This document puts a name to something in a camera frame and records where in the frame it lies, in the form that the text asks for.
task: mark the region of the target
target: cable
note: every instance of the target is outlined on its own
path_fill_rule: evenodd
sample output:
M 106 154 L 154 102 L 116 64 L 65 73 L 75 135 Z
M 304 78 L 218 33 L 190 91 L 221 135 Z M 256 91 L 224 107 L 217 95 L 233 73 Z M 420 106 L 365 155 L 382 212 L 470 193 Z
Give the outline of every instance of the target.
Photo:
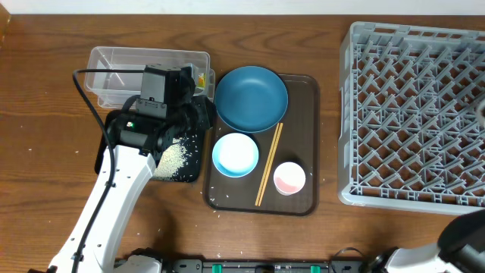
M 115 163 L 114 163 L 114 150 L 113 146 L 109 142 L 108 138 L 108 132 L 106 132 L 105 125 L 103 124 L 103 121 L 98 115 L 98 112 L 92 105 L 92 103 L 89 101 L 88 97 L 83 91 L 83 88 L 81 85 L 79 85 L 79 81 L 77 80 L 77 75 L 79 73 L 88 73 L 88 72 L 105 72 L 105 73 L 143 73 L 143 70 L 121 70 L 121 69 L 79 69 L 73 72 L 73 81 L 74 85 L 77 88 L 77 91 L 83 98 L 84 102 L 88 106 L 89 110 L 91 111 L 92 115 L 96 119 L 96 122 L 98 122 L 99 127 L 101 128 L 101 132 L 103 133 L 103 137 L 105 139 L 106 145 L 108 146 L 108 151 L 109 151 L 109 158 L 111 160 L 111 167 L 110 167 L 110 172 L 109 172 L 109 178 L 108 182 L 106 182 L 106 188 L 103 191 L 103 194 L 101 195 L 101 198 L 99 198 L 98 205 L 96 205 L 94 211 L 92 212 L 91 218 L 86 226 L 86 229 L 84 230 L 83 236 L 81 237 L 81 240 L 79 242 L 79 246 L 77 247 L 77 251 L 74 253 L 74 263 L 73 263 L 73 268 L 72 272 L 76 273 L 77 268 L 79 267 L 79 262 L 81 260 L 81 256 L 83 255 L 83 248 L 84 244 L 86 243 L 86 239 L 89 235 L 89 231 L 91 231 L 92 225 L 94 224 L 94 221 L 96 220 L 96 216 L 99 213 L 99 210 L 101 209 L 103 202 L 106 199 L 106 196 L 108 195 L 109 190 L 111 189 L 111 186 L 113 184 L 113 178 L 114 178 L 114 168 L 115 168 Z
M 340 255 L 344 252 L 347 252 L 347 251 L 356 251 L 358 254 L 360 254 L 362 256 L 362 258 L 366 259 L 365 255 L 362 252 L 360 252 L 360 250 L 358 250 L 354 247 L 346 247 L 344 249 L 339 250 L 338 253 L 335 253 L 335 255 L 333 255 L 332 258 L 330 258 L 330 260 L 328 261 L 328 273 L 331 273 L 330 272 L 331 268 L 332 268 L 333 273 L 336 273 L 335 268 L 332 266 L 332 260 L 335 259 L 338 255 Z

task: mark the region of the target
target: brown tray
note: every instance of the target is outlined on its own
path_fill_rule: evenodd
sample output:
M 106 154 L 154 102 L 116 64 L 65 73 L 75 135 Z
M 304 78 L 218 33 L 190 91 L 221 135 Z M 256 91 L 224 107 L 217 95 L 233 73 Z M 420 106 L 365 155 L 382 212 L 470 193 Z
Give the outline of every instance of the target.
M 261 206 L 255 206 L 255 201 L 276 126 L 262 133 L 249 134 L 259 148 L 259 161 L 255 169 L 244 177 L 230 178 L 222 175 L 212 163 L 211 148 L 204 200 L 213 209 L 303 216 L 313 212 L 318 205 L 320 90 L 312 77 L 279 76 L 288 89 L 289 104 L 281 120 L 283 130 Z M 217 117 L 211 147 L 221 137 L 234 132 Z M 273 182 L 274 170 L 283 162 L 299 164 L 306 174 L 303 189 L 291 196 L 279 194 Z

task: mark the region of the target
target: blue plate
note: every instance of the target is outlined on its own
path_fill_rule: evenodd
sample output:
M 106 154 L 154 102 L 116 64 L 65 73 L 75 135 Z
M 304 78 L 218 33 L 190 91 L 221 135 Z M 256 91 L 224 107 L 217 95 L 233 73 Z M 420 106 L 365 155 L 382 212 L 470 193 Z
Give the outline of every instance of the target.
M 258 164 L 259 151 L 254 140 L 242 133 L 221 137 L 212 150 L 215 168 L 228 177 L 243 177 Z
M 235 130 L 257 133 L 273 127 L 285 115 L 288 92 L 283 81 L 266 68 L 240 67 L 217 85 L 215 106 Z

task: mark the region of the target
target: transparent plastic bin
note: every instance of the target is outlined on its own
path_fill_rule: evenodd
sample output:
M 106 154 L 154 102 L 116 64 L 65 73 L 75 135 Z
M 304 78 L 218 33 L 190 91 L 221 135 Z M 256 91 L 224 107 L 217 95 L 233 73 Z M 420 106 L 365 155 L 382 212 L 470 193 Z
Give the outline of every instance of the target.
M 338 194 L 354 206 L 485 208 L 485 32 L 355 22 L 340 47 Z
M 193 64 L 205 74 L 205 87 L 196 88 L 195 96 L 214 97 L 215 74 L 210 67 L 207 52 L 170 49 L 142 49 L 97 46 L 91 51 L 88 68 L 142 70 L 147 64 L 167 64 L 176 67 Z M 98 95 L 98 105 L 103 108 L 121 108 L 142 88 L 142 74 L 88 73 L 84 80 L 86 90 Z

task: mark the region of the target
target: chopsticks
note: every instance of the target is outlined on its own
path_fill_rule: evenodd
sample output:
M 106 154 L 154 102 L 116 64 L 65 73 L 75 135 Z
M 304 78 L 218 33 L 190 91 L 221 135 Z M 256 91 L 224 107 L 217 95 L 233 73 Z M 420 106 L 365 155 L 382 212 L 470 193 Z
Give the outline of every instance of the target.
M 259 185 L 258 196 L 256 197 L 255 206 L 260 206 L 263 200 L 264 190 L 266 189 L 266 183 L 268 182 L 268 177 L 270 176 L 271 166 L 273 164 L 274 153 L 278 147 L 278 141 L 280 141 L 281 130 L 283 129 L 283 123 L 278 123 L 276 130 L 274 131 L 273 141 L 271 141 L 270 153 L 268 154 L 268 159 L 266 160 L 266 165 L 264 167 L 263 177 L 261 179 L 261 184 Z

